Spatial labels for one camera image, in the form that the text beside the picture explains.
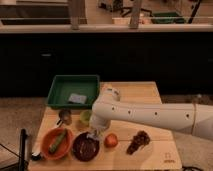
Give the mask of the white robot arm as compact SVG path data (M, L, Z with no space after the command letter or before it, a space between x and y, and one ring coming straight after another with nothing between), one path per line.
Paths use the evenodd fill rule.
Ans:
M142 104L120 100L120 92L104 89L92 105L90 126L99 131L112 120L178 131L213 141L213 106L189 103Z

